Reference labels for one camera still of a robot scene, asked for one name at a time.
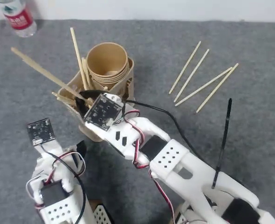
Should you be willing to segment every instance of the black wire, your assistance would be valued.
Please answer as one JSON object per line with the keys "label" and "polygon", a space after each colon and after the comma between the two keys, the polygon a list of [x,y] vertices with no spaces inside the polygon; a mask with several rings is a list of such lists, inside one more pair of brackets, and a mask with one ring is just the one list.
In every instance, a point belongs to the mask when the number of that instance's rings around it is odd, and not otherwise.
{"label": "black wire", "polygon": [[192,146],[192,144],[189,142],[189,140],[187,139],[187,137],[184,135],[184,132],[183,130],[181,129],[180,125],[178,124],[176,118],[170,113],[168,112],[167,110],[164,110],[162,108],[159,108],[159,107],[155,107],[155,106],[152,106],[152,105],[148,105],[148,104],[143,104],[143,103],[140,103],[138,101],[134,101],[134,100],[126,100],[125,102],[127,103],[134,103],[134,104],[137,104],[137,105],[141,105],[141,106],[145,106],[145,107],[148,107],[148,108],[151,108],[153,110],[156,110],[156,111],[160,111],[160,112],[163,112],[163,113],[166,113],[167,115],[169,115],[171,117],[171,119],[174,121],[175,123],[175,126],[177,127],[181,137],[183,138],[183,140],[186,142],[186,144],[189,146],[189,148],[193,151],[193,153],[200,159],[202,160],[204,163],[205,160],[204,158],[196,151],[196,149]]}
{"label": "black wire", "polygon": [[225,124],[225,130],[223,133],[222,144],[221,144],[221,148],[220,148],[220,156],[219,156],[218,163],[217,163],[217,166],[215,169],[215,175],[214,175],[213,184],[212,184],[213,189],[215,188],[215,185],[216,185],[218,173],[220,172],[221,165],[222,165],[223,154],[225,152],[225,145],[226,145],[226,141],[227,141],[227,132],[228,132],[228,128],[229,128],[231,107],[232,107],[232,98],[229,99],[229,102],[227,104],[226,124]]}
{"label": "black wire", "polygon": [[74,224],[78,224],[83,216],[83,213],[85,211],[85,207],[86,207],[86,191],[83,185],[82,180],[79,178],[78,174],[66,163],[64,162],[62,159],[60,159],[58,156],[48,152],[45,150],[45,148],[42,146],[42,144],[39,144],[41,146],[41,148],[43,149],[44,152],[46,152],[47,154],[51,155],[52,157],[54,157],[56,160],[60,161],[64,166],[66,166],[67,169],[70,170],[70,172],[74,175],[74,177],[78,180],[81,188],[82,188],[82,196],[83,196],[83,201],[82,201],[82,209],[81,209],[81,213],[78,216],[76,222]]}

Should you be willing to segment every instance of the plastic bottle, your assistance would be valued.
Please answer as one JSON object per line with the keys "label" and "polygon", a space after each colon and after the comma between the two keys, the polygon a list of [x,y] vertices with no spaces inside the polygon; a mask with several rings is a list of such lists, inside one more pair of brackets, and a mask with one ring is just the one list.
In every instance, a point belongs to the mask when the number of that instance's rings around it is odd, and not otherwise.
{"label": "plastic bottle", "polygon": [[18,36],[29,37],[36,32],[36,22],[24,0],[0,0],[0,8]]}

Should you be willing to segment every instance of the gray carpet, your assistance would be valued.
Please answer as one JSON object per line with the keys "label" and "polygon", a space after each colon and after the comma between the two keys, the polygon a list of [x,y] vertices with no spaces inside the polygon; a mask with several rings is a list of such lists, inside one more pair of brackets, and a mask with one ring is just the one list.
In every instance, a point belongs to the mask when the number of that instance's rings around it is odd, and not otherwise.
{"label": "gray carpet", "polygon": [[[241,180],[275,217],[275,23],[166,21],[41,21],[41,29],[22,39],[0,21],[0,223],[41,223],[25,192],[38,153],[27,123],[49,117],[63,147],[86,140],[88,164],[82,178],[89,198],[102,199],[116,223],[167,223],[170,212],[147,170],[136,170],[106,143],[90,142],[77,129],[51,91],[58,86],[13,55],[22,52],[68,82],[77,72],[69,32],[74,27],[80,52],[95,44],[122,44],[135,61],[135,98],[163,107],[179,120],[186,136],[215,166],[227,108],[233,98],[223,170]],[[183,93],[188,93],[239,62],[239,67],[199,114],[194,114],[214,85],[179,107],[167,93],[198,41],[202,45],[187,68],[190,74],[207,48],[210,52]],[[138,107],[142,115],[183,143],[172,121]],[[182,200],[163,185],[175,205]]]}

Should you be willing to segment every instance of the white robotic arm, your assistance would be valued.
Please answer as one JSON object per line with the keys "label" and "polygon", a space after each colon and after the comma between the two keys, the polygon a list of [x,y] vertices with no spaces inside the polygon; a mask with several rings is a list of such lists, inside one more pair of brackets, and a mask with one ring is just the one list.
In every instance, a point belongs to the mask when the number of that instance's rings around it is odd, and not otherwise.
{"label": "white robotic arm", "polygon": [[[176,224],[275,224],[268,212],[258,208],[257,196],[225,173],[219,172],[212,188],[215,175],[212,167],[148,119],[132,116],[136,110],[124,105],[118,96],[101,94],[90,109],[79,105],[77,100],[88,129],[110,143],[125,159],[132,160],[137,168],[149,167],[150,177],[158,188],[155,179],[185,200],[180,213],[173,218]],[[86,196],[83,197],[83,186],[75,181],[75,173],[80,175],[85,167],[79,145],[62,149],[48,119],[29,124],[28,132],[41,157],[26,188],[44,223],[110,224],[102,205],[92,212]],[[58,157],[66,165],[58,162]],[[180,171],[184,169],[192,177],[182,177]]]}
{"label": "white robotic arm", "polygon": [[[106,109],[101,104],[107,100],[123,107],[118,96],[105,93],[86,114],[86,127],[128,160],[135,157],[135,144],[142,131],[148,140],[140,146],[137,162],[150,164],[152,177],[160,179],[186,201],[178,224],[182,221],[193,224],[275,224],[275,219],[268,212],[258,208],[258,197],[227,174],[219,172],[216,187],[212,189],[215,170],[148,119],[136,117],[112,125],[110,122],[107,124],[109,128],[104,129],[98,122],[103,123],[99,118]],[[192,177],[181,177],[181,169],[188,170]],[[208,200],[217,206],[211,206]]]}

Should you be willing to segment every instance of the black circuit board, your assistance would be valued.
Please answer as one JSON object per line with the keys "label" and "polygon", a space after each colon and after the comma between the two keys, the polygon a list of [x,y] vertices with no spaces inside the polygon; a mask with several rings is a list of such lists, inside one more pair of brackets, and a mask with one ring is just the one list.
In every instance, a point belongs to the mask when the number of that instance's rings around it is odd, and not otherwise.
{"label": "black circuit board", "polygon": [[45,118],[27,125],[27,132],[33,146],[43,144],[55,139],[49,118]]}
{"label": "black circuit board", "polygon": [[106,96],[100,95],[85,115],[85,121],[107,131],[110,128],[110,125],[107,125],[109,120],[115,120],[121,110],[120,105]]}

